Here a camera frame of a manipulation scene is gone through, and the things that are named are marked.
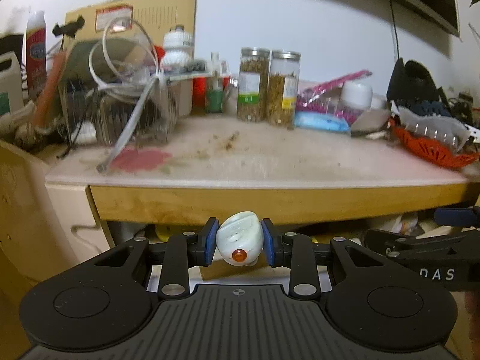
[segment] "ribbed black surface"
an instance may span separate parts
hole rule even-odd
[[[200,285],[187,299],[163,302],[150,323],[121,344],[89,353],[36,346],[22,360],[454,358],[441,346],[410,354],[363,348],[334,330],[316,303],[288,298],[281,286]]]

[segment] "yellow label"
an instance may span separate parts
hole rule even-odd
[[[296,103],[296,97],[284,97],[282,100],[282,109],[295,109]]]

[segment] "pink stain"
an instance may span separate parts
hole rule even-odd
[[[164,164],[165,160],[171,157],[171,153],[166,153],[159,149],[135,149],[134,147],[126,147],[117,158],[113,160],[111,167],[126,172],[153,170],[159,165]]]

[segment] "circular pad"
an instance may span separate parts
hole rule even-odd
[[[23,298],[20,321],[32,342],[57,350],[96,350],[121,341],[147,320],[150,297],[121,268],[81,267],[38,284]]]
[[[75,287],[57,295],[53,306],[65,317],[86,318],[104,311],[110,302],[107,292],[95,287]]]
[[[401,266],[357,268],[328,295],[326,312],[357,343],[411,352],[444,344],[457,305],[437,283]]]
[[[415,291],[403,287],[381,287],[368,295],[369,306],[379,314],[392,318],[406,318],[418,313],[423,299]]]

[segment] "jar of dried herbs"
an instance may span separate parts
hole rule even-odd
[[[270,124],[293,128],[299,86],[300,53],[272,51],[268,81],[267,118]]]
[[[265,118],[270,50],[243,47],[238,74],[237,118],[260,122]]]

